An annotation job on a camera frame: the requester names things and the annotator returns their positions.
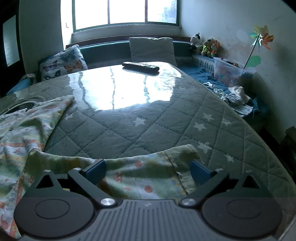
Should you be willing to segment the patterned children's garment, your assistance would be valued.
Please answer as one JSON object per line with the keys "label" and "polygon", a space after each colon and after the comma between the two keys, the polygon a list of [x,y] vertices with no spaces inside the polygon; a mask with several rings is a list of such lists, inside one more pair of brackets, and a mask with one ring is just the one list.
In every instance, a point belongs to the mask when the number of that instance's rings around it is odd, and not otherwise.
{"label": "patterned children's garment", "polygon": [[[45,169],[55,174],[86,168],[91,158],[44,152],[46,142],[71,95],[1,116],[1,240],[19,238],[13,218],[16,205]],[[148,155],[107,159],[103,190],[116,198],[177,199],[196,189],[189,164],[200,160],[196,148],[183,145]]]}

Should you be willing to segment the pile of small clothes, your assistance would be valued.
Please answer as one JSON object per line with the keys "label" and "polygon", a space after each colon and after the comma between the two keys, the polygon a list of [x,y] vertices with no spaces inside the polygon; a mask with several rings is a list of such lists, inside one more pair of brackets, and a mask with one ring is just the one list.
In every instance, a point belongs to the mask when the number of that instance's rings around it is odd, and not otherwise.
{"label": "pile of small clothes", "polygon": [[247,105],[245,101],[236,94],[226,94],[222,89],[218,89],[215,84],[212,84],[210,82],[206,82],[203,85],[214,92],[221,100],[228,104],[242,118],[252,113],[253,107]]}

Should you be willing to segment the round induction cooker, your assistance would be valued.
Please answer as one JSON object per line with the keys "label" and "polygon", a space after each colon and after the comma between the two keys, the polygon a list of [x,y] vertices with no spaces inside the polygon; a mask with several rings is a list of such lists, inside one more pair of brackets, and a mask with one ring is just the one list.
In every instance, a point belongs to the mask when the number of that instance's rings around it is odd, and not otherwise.
{"label": "round induction cooker", "polygon": [[39,102],[44,102],[44,101],[45,101],[45,98],[42,96],[33,96],[27,99],[22,99],[17,101],[16,103],[11,104],[8,107],[1,108],[1,115],[14,113],[22,109],[29,110],[29,109],[32,109]]}

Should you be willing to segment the clear plastic storage box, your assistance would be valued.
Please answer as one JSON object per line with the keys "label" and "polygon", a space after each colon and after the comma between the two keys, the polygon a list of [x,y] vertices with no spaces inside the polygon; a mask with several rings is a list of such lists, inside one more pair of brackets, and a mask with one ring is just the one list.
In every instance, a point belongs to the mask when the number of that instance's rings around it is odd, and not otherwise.
{"label": "clear plastic storage box", "polygon": [[254,70],[243,68],[240,63],[214,57],[214,78],[228,87],[247,86],[251,83],[254,74]]}

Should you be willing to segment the black remote control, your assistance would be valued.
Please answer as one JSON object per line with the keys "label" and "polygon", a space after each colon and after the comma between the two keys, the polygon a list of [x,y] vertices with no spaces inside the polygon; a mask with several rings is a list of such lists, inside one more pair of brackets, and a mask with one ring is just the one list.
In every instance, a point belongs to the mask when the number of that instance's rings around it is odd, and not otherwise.
{"label": "black remote control", "polygon": [[144,72],[144,73],[157,73],[159,72],[159,67],[145,64],[145,63],[135,63],[135,62],[124,62],[122,63],[123,68],[128,70],[133,70],[137,72]]}

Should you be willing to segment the butterfly print pillow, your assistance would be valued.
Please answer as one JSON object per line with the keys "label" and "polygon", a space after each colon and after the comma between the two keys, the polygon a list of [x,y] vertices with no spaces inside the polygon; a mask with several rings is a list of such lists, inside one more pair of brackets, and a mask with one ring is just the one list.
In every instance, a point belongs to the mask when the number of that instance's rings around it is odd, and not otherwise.
{"label": "butterfly print pillow", "polygon": [[63,75],[88,70],[79,45],[73,45],[40,64],[41,80],[50,80]]}

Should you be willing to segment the blue cushion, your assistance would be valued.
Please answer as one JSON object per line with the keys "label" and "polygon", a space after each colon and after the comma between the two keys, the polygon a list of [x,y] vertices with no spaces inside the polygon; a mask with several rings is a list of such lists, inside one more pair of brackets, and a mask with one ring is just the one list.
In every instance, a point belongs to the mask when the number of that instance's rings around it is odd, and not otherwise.
{"label": "blue cushion", "polygon": [[15,85],[11,90],[8,91],[7,95],[28,88],[35,83],[37,83],[36,75],[34,73],[26,74],[21,78],[17,85]]}

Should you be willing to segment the green bench sofa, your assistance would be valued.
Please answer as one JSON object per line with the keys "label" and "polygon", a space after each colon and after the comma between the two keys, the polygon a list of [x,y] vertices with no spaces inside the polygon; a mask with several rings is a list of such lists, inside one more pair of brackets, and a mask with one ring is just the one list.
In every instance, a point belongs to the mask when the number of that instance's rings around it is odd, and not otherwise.
{"label": "green bench sofa", "polygon": [[174,41],[168,37],[130,37],[127,41],[84,47],[75,44],[41,59],[39,69],[24,75],[8,93],[22,90],[36,82],[87,69],[129,63],[165,62],[206,85],[242,118],[254,116],[260,110],[258,99],[251,99],[243,88],[243,82],[251,81],[254,71],[217,57],[218,49],[219,43],[213,39],[197,46],[192,42]]}

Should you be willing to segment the orange green plush toys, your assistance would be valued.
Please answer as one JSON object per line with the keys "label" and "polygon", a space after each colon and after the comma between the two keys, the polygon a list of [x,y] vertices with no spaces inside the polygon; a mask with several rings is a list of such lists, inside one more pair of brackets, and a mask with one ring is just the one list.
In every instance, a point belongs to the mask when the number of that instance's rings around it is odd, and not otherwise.
{"label": "orange green plush toys", "polygon": [[209,58],[213,58],[216,56],[219,48],[220,48],[220,43],[217,40],[210,38],[203,42],[201,55]]}

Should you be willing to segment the plain grey pillow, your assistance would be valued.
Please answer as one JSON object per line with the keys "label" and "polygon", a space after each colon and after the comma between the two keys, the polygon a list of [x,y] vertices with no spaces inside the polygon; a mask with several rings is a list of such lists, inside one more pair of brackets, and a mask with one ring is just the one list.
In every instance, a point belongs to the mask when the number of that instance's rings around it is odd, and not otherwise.
{"label": "plain grey pillow", "polygon": [[130,37],[129,46],[133,62],[159,61],[177,67],[172,38]]}

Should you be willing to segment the dark door with glass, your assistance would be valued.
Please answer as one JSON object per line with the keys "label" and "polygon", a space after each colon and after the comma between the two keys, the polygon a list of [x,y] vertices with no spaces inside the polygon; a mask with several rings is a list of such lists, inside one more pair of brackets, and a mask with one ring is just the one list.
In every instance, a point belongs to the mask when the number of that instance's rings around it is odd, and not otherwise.
{"label": "dark door with glass", "polygon": [[9,14],[1,18],[1,97],[18,83],[24,73],[18,15]]}

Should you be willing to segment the black white plush toy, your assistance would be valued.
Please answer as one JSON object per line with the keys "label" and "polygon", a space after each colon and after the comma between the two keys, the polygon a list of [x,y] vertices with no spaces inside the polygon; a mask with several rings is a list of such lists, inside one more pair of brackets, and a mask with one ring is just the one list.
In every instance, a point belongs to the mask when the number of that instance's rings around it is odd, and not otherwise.
{"label": "black white plush toy", "polygon": [[194,36],[192,36],[190,39],[190,43],[190,51],[192,53],[201,54],[203,45],[201,43],[200,33],[196,33]]}

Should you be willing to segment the paper pinwheel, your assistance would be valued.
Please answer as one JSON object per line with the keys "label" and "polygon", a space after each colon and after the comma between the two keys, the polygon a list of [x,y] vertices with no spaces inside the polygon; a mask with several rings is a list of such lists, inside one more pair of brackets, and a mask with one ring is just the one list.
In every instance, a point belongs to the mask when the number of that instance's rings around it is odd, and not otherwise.
{"label": "paper pinwheel", "polygon": [[263,27],[254,26],[253,32],[249,32],[248,36],[254,39],[252,43],[251,52],[243,66],[243,68],[254,68],[261,63],[261,57],[259,55],[254,55],[255,48],[258,48],[258,53],[260,53],[260,48],[265,47],[267,50],[270,50],[269,43],[273,42],[274,35],[269,33],[267,25]]}

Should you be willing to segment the window with green frame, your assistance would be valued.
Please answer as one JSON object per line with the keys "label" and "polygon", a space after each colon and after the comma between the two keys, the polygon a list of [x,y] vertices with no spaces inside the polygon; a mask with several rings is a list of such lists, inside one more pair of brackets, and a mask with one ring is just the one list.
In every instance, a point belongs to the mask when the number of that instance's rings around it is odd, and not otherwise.
{"label": "window with green frame", "polygon": [[136,24],[179,24],[178,0],[72,1],[74,32],[94,28]]}

